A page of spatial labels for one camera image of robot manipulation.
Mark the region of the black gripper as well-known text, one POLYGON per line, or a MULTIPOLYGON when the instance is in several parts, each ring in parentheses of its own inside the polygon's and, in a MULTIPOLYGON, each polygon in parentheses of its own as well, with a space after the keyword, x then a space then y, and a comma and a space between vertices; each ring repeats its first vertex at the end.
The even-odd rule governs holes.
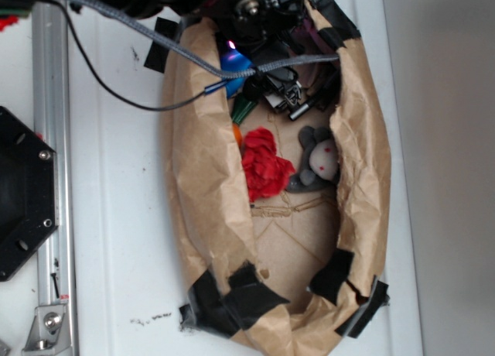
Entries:
MULTIPOLYGON (((220 33, 235 46, 259 48, 292 31, 304 18, 305 0, 220 0, 211 16, 220 33)), ((310 106, 301 103, 302 85, 292 67, 281 67, 264 76, 251 76, 243 85, 248 101, 265 97, 277 114, 287 111, 291 121, 301 118, 310 106)))

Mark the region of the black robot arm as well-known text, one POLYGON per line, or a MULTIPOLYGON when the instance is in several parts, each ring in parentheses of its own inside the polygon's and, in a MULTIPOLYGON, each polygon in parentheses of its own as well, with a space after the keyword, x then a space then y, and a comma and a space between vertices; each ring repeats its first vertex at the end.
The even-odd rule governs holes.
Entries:
MULTIPOLYGON (((28 16, 37 2, 58 5, 59 0, 1 0, 1 27, 15 24, 28 16)), ((287 84, 297 80, 294 67, 308 62, 306 57, 271 61, 244 70, 219 70, 181 47, 177 42, 140 24, 164 8, 189 19, 212 19, 224 37, 249 53, 259 51, 273 39, 283 39, 303 20, 303 0, 66 0, 76 8, 88 7, 115 19, 158 45, 177 52, 221 81, 205 87, 196 95, 201 98, 227 85, 230 80, 250 77, 278 80, 278 70, 286 70, 287 84)))

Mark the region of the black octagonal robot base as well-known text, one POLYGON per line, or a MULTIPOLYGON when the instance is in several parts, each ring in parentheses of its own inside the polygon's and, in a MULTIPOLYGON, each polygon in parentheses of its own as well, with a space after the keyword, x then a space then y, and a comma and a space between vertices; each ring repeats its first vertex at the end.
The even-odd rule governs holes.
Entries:
POLYGON ((9 281, 57 227, 55 151, 1 108, 1 281, 9 281))

